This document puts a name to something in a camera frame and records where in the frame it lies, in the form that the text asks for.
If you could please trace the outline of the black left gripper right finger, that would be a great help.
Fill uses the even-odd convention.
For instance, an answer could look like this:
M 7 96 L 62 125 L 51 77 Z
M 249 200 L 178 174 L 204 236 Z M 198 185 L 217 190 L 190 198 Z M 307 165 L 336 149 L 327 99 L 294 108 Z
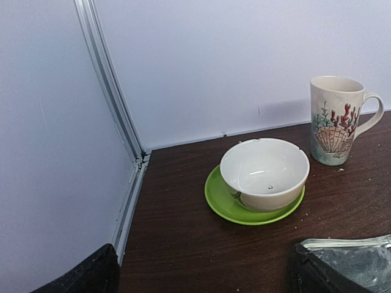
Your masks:
M 288 263 L 290 292 L 369 292 L 320 260 L 302 244 L 296 244 Z

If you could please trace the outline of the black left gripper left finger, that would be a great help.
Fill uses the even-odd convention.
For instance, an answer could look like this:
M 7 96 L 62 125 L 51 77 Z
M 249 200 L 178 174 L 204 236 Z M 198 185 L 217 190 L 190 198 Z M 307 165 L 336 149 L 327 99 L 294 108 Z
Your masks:
M 34 292 L 118 292 L 119 264 L 112 244 L 105 244 L 76 267 Z

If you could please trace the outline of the bunny tin lid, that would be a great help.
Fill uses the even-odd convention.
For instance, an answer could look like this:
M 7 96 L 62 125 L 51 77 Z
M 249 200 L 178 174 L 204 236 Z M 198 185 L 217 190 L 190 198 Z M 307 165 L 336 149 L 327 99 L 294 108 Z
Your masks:
M 390 292 L 390 235 L 307 239 L 302 246 L 342 277 L 370 292 Z

